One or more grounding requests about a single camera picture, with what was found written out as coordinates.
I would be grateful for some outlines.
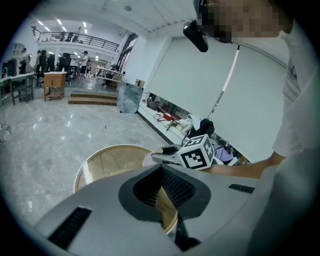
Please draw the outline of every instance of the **headset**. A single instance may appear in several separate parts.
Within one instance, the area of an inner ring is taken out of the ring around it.
[[[206,4],[205,0],[193,0],[193,5],[197,20],[186,22],[183,27],[183,34],[199,51],[202,53],[208,51],[206,37],[212,37],[224,44],[232,44],[231,28],[219,25],[219,21],[215,19],[214,13],[218,5],[216,3]]]

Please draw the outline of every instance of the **staircase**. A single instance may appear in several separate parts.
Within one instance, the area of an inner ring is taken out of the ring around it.
[[[108,93],[73,91],[68,104],[116,106],[118,96]]]

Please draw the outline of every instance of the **balcony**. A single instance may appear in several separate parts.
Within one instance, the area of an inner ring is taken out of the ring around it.
[[[37,29],[32,29],[34,38],[38,43],[54,43],[54,42],[61,42],[64,43],[64,45],[67,45],[68,43],[70,45],[82,45],[85,46],[91,46],[94,49],[100,49],[107,52],[113,52],[116,53],[117,49],[119,47],[119,44],[110,42],[108,40],[104,40],[102,38],[89,36],[87,34],[78,34],[71,32],[40,32]]]

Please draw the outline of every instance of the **white roller blind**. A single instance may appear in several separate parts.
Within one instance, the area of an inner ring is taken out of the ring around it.
[[[200,52],[188,39],[174,39],[149,91],[206,118],[230,71],[237,45],[209,40],[208,52]]]
[[[285,68],[245,46],[215,112],[215,133],[251,162],[268,158],[283,116]]]

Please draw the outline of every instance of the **railing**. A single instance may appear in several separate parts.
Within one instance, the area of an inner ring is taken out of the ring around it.
[[[40,32],[32,28],[34,38],[38,42],[72,42],[85,45],[101,47],[115,52],[119,44],[110,42],[98,37],[89,36],[86,34],[78,34],[73,32]]]

